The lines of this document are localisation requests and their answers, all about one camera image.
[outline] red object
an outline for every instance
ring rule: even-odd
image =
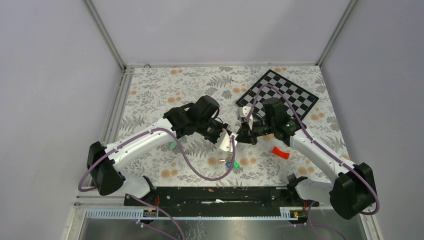
[[[276,146],[272,150],[272,153],[275,154],[275,155],[277,155],[277,156],[279,156],[279,157],[282,157],[285,160],[289,159],[289,156],[290,156],[290,153],[283,152],[280,149],[278,149]]]

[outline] chessboard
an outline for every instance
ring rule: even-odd
[[[251,107],[259,88],[265,84],[277,87],[284,97],[286,97],[291,103],[301,120],[308,114],[319,99],[317,96],[305,90],[301,86],[279,75],[275,71],[269,70],[235,103],[240,107]],[[253,116],[255,118],[264,118],[265,112],[262,102],[270,98],[280,98],[280,95],[274,90],[264,87],[260,91],[256,105],[253,109]],[[294,118],[294,114],[290,108],[288,108],[287,113]]]

